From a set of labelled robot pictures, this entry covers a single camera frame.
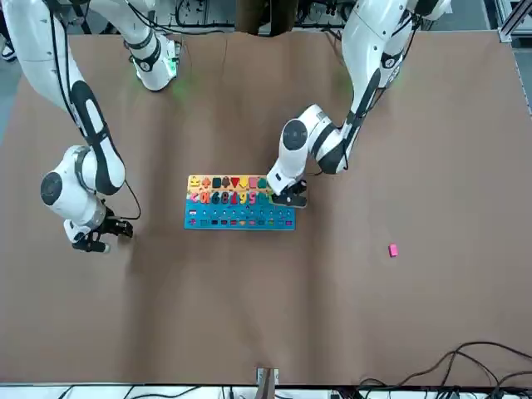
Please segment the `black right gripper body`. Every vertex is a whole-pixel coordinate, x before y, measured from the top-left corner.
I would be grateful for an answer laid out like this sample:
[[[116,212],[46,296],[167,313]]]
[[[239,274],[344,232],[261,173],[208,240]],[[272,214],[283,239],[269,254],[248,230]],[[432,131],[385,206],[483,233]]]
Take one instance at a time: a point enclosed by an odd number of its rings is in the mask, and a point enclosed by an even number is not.
[[[121,221],[111,209],[106,209],[105,217],[101,225],[95,230],[96,240],[100,240],[102,235],[113,234],[118,236],[121,232]]]

